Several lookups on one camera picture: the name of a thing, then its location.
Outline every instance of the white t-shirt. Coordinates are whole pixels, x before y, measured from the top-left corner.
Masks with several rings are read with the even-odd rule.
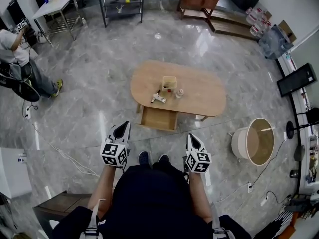
[[[0,60],[6,63],[18,62],[20,66],[25,66],[30,59],[29,53],[20,46],[15,51],[11,50],[16,38],[16,34],[4,29],[0,31]]]

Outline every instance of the white cube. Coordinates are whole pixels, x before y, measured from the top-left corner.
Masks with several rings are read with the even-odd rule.
[[[186,164],[193,173],[205,173],[211,163],[210,153],[187,151]]]
[[[100,150],[101,158],[106,165],[122,166],[127,158],[127,150],[124,144],[104,143]]]

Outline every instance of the white cable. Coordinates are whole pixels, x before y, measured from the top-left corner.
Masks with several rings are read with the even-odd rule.
[[[55,147],[55,146],[52,145],[50,142],[48,142],[48,141],[40,134],[40,132],[38,131],[38,129],[36,129],[35,125],[34,125],[33,123],[31,123],[31,125],[34,127],[35,131],[42,137],[42,139],[43,139],[46,143],[48,143],[53,149],[55,149],[57,152],[59,152],[60,155],[61,155],[63,158],[71,160],[71,162],[75,165],[75,167],[76,167],[81,173],[83,173],[83,174],[89,174],[89,175],[94,175],[94,176],[100,178],[100,176],[99,176],[96,172],[94,172],[92,169],[90,169],[90,168],[88,168],[88,167],[86,167],[86,166],[80,164],[76,159],[74,159],[73,157],[71,157],[71,156],[69,156],[68,154],[64,153],[61,149]],[[86,172],[86,171],[81,170],[80,167],[79,167],[76,163],[77,163],[78,165],[80,165],[82,168],[91,171],[92,173],[88,173],[88,172]]]
[[[222,200],[216,201],[216,202],[214,202],[214,203],[219,203],[219,202],[224,201],[226,198],[228,198],[228,197],[230,197],[231,195],[235,194],[241,187],[246,186],[247,184],[248,184],[248,183],[245,183],[245,184],[241,185],[241,186],[240,186],[238,189],[236,189],[233,193],[231,193],[231,194],[228,195],[227,197],[223,198]]]

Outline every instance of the yellow shoe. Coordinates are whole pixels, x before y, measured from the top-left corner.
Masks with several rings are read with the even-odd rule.
[[[58,80],[56,81],[56,85],[58,86],[58,91],[57,91],[56,93],[52,94],[52,96],[55,97],[55,98],[59,95],[60,89],[61,89],[62,86],[63,86],[63,81],[62,81],[62,79],[58,79]]]

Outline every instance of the power outlet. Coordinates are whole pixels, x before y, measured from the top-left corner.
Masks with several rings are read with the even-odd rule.
[[[28,119],[31,119],[31,106],[27,106],[25,108],[25,118],[28,120]]]
[[[263,198],[263,201],[261,201],[260,205],[263,206],[268,200],[268,196],[266,195],[264,198]]]
[[[251,193],[252,191],[253,191],[253,187],[252,187],[251,182],[249,181],[249,182],[247,183],[247,193]]]

